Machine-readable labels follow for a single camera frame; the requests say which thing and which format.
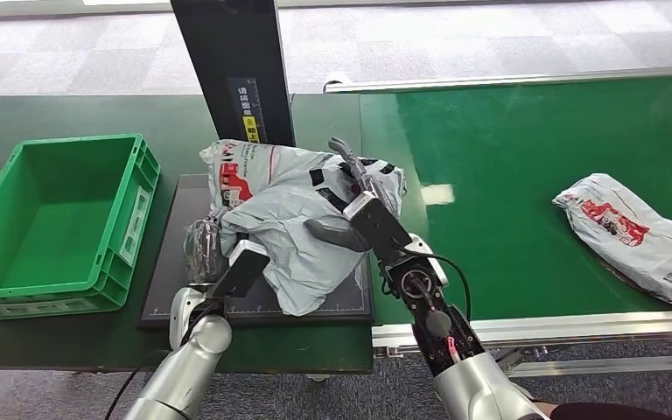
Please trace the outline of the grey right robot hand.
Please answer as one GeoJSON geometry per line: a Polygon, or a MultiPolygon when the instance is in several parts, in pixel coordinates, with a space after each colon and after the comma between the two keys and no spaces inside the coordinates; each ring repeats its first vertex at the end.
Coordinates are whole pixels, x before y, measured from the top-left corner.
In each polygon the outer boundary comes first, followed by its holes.
{"type": "MultiPolygon", "coordinates": [[[[328,145],[330,149],[337,151],[341,155],[356,185],[359,187],[359,193],[368,191],[375,197],[383,199],[384,194],[382,193],[382,189],[376,186],[373,177],[368,174],[365,165],[360,161],[360,158],[354,153],[348,143],[332,136],[328,141],[328,145]]],[[[304,226],[311,235],[322,242],[350,249],[358,253],[368,252],[371,249],[368,242],[352,227],[329,227],[315,219],[306,220],[304,226]]]]}

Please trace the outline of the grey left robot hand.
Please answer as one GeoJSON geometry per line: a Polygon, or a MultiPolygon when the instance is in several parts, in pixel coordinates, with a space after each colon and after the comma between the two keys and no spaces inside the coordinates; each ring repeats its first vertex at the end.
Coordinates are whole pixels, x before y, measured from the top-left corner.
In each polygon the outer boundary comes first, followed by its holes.
{"type": "Polygon", "coordinates": [[[183,261],[190,284],[214,284],[224,274],[228,260],[221,252],[216,218],[196,220],[185,228],[183,261]]]}

